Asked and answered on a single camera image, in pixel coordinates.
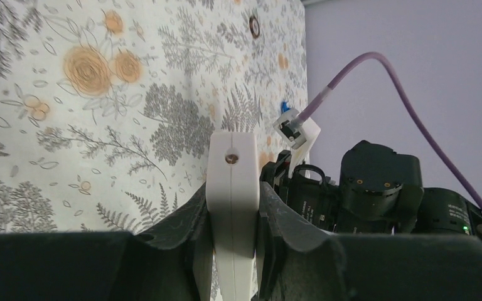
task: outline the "table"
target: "table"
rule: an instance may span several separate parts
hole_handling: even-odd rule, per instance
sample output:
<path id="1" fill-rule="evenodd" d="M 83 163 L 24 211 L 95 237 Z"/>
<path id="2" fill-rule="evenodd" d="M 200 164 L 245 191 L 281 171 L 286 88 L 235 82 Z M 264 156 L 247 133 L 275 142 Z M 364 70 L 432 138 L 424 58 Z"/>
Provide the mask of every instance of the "table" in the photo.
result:
<path id="1" fill-rule="evenodd" d="M 299 0 L 0 0 L 0 233 L 138 233 L 206 181 L 212 132 L 286 148 L 282 99 L 307 104 Z"/>

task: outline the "gray surface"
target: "gray surface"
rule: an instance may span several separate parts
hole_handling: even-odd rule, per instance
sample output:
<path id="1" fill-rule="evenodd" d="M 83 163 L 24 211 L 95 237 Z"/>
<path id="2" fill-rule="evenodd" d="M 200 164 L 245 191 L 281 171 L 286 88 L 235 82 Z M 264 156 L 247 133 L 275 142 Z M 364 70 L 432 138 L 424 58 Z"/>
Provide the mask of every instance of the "gray surface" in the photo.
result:
<path id="1" fill-rule="evenodd" d="M 482 1 L 329 1 L 306 8 L 308 97 L 357 55 L 379 51 L 417 113 L 482 196 Z M 333 178 L 362 139 L 420 158 L 425 186 L 468 194 L 412 123 L 376 61 L 347 76 L 314 116 L 311 162 Z"/>

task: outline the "plant pattern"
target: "plant pattern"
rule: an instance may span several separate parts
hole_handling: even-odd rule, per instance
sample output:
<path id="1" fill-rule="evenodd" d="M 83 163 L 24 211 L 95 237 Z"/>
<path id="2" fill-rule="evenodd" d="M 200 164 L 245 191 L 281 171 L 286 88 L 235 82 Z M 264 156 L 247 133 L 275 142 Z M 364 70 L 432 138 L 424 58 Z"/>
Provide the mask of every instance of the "plant pattern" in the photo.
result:
<path id="1" fill-rule="evenodd" d="M 0 233 L 139 233 L 206 181 L 214 131 L 255 132 L 261 163 L 285 147 L 302 4 L 142 2 L 0 0 Z"/>

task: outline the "purple cable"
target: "purple cable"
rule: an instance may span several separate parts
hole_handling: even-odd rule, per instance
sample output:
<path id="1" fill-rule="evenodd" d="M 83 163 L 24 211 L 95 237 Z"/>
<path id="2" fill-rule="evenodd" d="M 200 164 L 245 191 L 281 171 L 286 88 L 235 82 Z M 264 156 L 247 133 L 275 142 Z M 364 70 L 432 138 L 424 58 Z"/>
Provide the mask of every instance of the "purple cable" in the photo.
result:
<path id="1" fill-rule="evenodd" d="M 362 63 L 362 62 L 364 62 L 364 61 L 366 61 L 370 58 L 373 58 L 373 59 L 379 61 L 383 65 L 383 67 L 385 68 L 385 70 L 389 74 L 389 77 L 391 78 L 391 80 L 394 84 L 394 87 L 396 88 L 396 91 L 400 95 L 400 98 L 402 99 L 402 102 L 404 103 L 404 106 L 407 109 L 407 112 L 411 116 L 411 119 L 413 119 L 416 126 L 419 128 L 419 130 L 422 133 L 422 135 L 424 136 L 424 138 L 426 138 L 429 145 L 431 145 L 431 147 L 433 148 L 435 153 L 441 158 L 441 160 L 445 163 L 445 165 L 448 167 L 448 169 L 454 174 L 454 176 L 456 176 L 457 180 L 459 180 L 461 185 L 463 185 L 463 187 L 466 189 L 466 191 L 470 194 L 470 196 L 474 199 L 474 201 L 476 201 L 476 204 L 482 210 L 482 198 L 481 198 L 481 196 L 479 196 L 479 194 L 474 189 L 474 187 L 472 187 L 472 185 L 468 182 L 468 180 L 464 177 L 464 175 L 461 174 L 459 169 L 457 169 L 457 167 L 452 163 L 450 158 L 448 158 L 448 156 L 442 151 L 439 144 L 437 144 L 437 142 L 435 141 L 435 139 L 433 139 L 433 137 L 428 132 L 428 130 L 426 129 L 426 127 L 424 126 L 422 121 L 420 121 L 419 116 L 417 115 L 417 113 L 415 112 L 413 107 L 411 106 L 411 103 L 409 102 L 409 98 L 407 98 L 407 95 L 404 92 L 404 88 L 403 88 L 402 84 L 400 83 L 400 80 L 396 76 L 396 71 L 394 70 L 393 66 L 390 64 L 389 60 L 386 57 L 384 57 L 381 53 L 377 53 L 377 52 L 364 53 L 364 54 L 358 56 L 357 58 L 355 58 L 353 61 L 351 61 L 348 65 L 346 65 L 331 80 L 331 82 L 328 84 L 328 86 L 325 87 L 324 90 L 321 93 L 319 93 L 313 99 L 313 101 L 300 114 L 298 114 L 298 116 L 296 117 L 296 122 L 298 122 L 298 124 L 304 123 L 304 121 L 306 121 L 311 116 L 311 114 L 313 114 L 313 112 L 315 112 L 315 110 L 321 105 L 324 98 L 326 96 L 328 96 L 328 94 L 332 90 L 335 89 L 337 84 L 339 84 L 339 82 L 341 82 L 342 79 L 349 72 L 352 71 L 352 69 L 354 69 L 357 65 L 359 65 L 360 63 Z"/>

